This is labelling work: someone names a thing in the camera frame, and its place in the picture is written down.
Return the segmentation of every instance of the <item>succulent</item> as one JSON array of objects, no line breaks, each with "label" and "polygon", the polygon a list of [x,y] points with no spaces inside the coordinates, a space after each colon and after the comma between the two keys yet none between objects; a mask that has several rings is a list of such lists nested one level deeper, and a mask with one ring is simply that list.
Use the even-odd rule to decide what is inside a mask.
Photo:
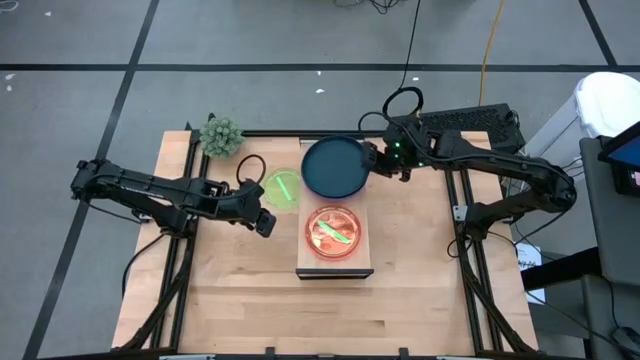
[{"label": "succulent", "polygon": [[207,156],[228,158],[243,142],[242,130],[227,117],[209,114],[209,121],[200,130],[202,152]]}]

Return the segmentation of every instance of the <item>green plate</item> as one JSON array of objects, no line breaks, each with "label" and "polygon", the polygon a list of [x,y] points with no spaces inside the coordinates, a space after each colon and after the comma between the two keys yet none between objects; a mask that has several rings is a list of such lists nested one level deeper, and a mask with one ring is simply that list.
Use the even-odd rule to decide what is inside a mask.
[{"label": "green plate", "polygon": [[300,203],[300,173],[297,171],[277,169],[264,184],[267,201],[278,209],[293,209]]}]

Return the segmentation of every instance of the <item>small wooden box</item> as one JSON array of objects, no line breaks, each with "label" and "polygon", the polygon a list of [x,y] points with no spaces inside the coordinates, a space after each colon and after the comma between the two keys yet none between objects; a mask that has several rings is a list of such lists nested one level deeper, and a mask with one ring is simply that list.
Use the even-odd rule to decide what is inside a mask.
[{"label": "small wooden box", "polygon": [[[366,279],[373,274],[365,199],[364,188],[346,199],[334,200],[320,197],[304,183],[302,184],[298,212],[298,266],[296,267],[296,274],[301,280]],[[360,242],[344,259],[325,259],[317,255],[307,242],[305,235],[307,220],[314,211],[325,206],[346,208],[358,218],[360,223]]]}]

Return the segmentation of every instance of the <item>dark blue plate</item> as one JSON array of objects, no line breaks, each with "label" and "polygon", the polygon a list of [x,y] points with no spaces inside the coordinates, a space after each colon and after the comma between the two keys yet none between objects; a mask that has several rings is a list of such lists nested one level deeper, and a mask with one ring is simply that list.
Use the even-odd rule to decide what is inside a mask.
[{"label": "dark blue plate", "polygon": [[362,166],[362,145],[346,136],[328,136],[302,159],[302,179],[316,194],[341,199],[362,189],[369,171]]}]

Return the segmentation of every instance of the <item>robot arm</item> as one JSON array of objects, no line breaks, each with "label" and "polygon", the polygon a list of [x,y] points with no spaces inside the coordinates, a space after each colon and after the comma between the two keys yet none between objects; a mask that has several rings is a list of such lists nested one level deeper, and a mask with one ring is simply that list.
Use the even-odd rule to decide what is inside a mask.
[{"label": "robot arm", "polygon": [[576,201],[573,178],[562,168],[541,158],[526,158],[477,148],[457,131],[429,131],[415,115],[389,119],[383,140],[384,152],[372,143],[363,144],[363,164],[371,172],[391,177],[401,174],[409,181],[411,170],[430,166],[436,170],[472,169],[525,181],[530,188],[492,204],[474,203],[459,207],[466,234],[484,239],[494,222],[543,210],[569,210]]},{"label": "robot arm", "polygon": [[269,237],[276,218],[261,208],[264,190],[252,180],[231,190],[226,182],[201,178],[165,179],[122,169],[108,160],[80,161],[71,183],[73,199],[111,199],[152,217],[173,236],[186,236],[194,216],[240,223]]}]

